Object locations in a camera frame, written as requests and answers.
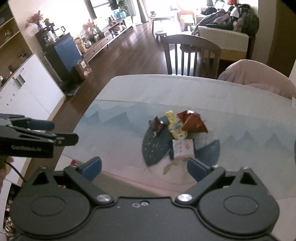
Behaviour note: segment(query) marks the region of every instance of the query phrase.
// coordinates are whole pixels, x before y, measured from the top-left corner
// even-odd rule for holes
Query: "blue panel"
[[[66,35],[54,48],[69,72],[82,60],[71,35]]]

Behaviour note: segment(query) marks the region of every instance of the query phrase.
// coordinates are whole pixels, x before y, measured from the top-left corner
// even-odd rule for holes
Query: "stool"
[[[155,35],[156,35],[156,40],[158,40],[158,37],[159,37],[159,36],[160,36],[160,39],[161,39],[161,37],[163,37],[163,36],[167,37],[167,33],[166,33],[166,31],[164,31],[164,30],[156,31],[156,32],[155,32]]]
[[[194,19],[192,15],[184,15],[184,31],[188,31],[188,27],[190,27],[190,31],[192,31]]]

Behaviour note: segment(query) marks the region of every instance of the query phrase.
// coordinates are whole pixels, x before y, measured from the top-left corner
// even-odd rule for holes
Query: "backpack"
[[[242,20],[242,33],[255,36],[259,30],[259,18],[248,4],[236,4],[239,19]]]

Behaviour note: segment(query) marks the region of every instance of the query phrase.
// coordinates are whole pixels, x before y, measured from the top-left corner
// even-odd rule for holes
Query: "kettle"
[[[57,28],[55,31],[55,35],[60,38],[62,37],[63,35],[65,35],[65,32],[66,32],[66,29],[64,26],[61,26],[60,28]]]

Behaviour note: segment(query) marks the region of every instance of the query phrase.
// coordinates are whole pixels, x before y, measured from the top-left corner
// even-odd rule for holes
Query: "potted plant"
[[[126,17],[126,15],[130,15],[128,5],[126,3],[126,0],[119,0],[118,1],[118,7],[121,17]]]

